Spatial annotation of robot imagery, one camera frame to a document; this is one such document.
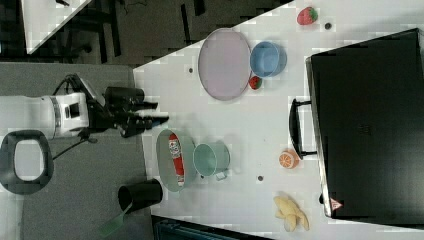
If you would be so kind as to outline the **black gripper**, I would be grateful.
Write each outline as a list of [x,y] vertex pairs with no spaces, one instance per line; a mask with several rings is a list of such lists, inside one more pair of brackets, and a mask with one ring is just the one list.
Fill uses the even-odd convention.
[[134,105],[110,105],[103,95],[87,93],[87,108],[91,133],[104,132],[107,129],[118,129],[123,138],[129,138],[166,123],[169,118],[162,116],[139,117],[140,110],[155,110],[157,102],[142,102]]

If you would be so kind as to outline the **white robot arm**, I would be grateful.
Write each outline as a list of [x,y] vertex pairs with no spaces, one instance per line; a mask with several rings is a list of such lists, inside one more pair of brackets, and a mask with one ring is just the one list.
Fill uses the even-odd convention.
[[1,98],[1,187],[18,195],[36,193],[54,172],[49,142],[117,129],[129,138],[168,121],[141,89],[109,87],[102,95],[78,90],[66,95]]

